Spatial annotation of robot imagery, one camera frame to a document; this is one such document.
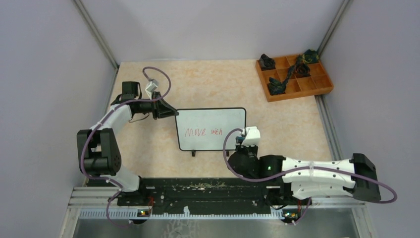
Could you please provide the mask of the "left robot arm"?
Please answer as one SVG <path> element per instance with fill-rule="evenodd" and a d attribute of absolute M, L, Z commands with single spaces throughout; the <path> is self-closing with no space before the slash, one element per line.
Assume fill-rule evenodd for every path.
<path fill-rule="evenodd" d="M 147 98 L 142 98 L 140 83 L 125 81 L 122 93 L 111 103 L 109 111 L 94 126 L 77 133 L 77 148 L 80 171 L 89 179 L 103 179 L 129 192 L 129 199 L 136 205 L 143 205 L 149 193 L 141 187 L 140 176 L 122 165 L 122 157 L 116 135 L 134 115 L 150 115 L 153 119 L 175 117 L 177 109 L 168 104 L 157 91 L 154 79 L 146 85 Z"/>

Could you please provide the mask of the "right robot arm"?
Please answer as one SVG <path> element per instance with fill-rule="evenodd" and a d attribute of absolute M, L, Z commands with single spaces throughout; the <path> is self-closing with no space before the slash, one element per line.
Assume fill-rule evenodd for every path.
<path fill-rule="evenodd" d="M 284 204 L 320 196 L 349 196 L 359 201 L 381 201 L 376 166 L 362 153 L 350 159 L 316 162 L 282 155 L 257 157 L 257 147 L 237 147 L 226 159 L 234 174 L 253 182 L 280 182 Z"/>

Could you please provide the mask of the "blue whiteboard eraser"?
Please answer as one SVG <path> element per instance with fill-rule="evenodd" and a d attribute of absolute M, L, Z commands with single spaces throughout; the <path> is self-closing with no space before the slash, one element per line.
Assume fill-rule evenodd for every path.
<path fill-rule="evenodd" d="M 236 140 L 236 144 L 242 144 L 242 142 L 244 141 L 244 137 L 242 137 L 242 136 L 237 136 L 237 137 L 235 138 L 235 140 Z"/>

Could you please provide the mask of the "small whiteboard with stand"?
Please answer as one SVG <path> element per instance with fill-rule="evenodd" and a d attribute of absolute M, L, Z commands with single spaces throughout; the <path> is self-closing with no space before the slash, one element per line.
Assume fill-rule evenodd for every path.
<path fill-rule="evenodd" d="M 227 134 L 246 126 L 243 107 L 178 109 L 175 117 L 181 151 L 221 151 Z"/>

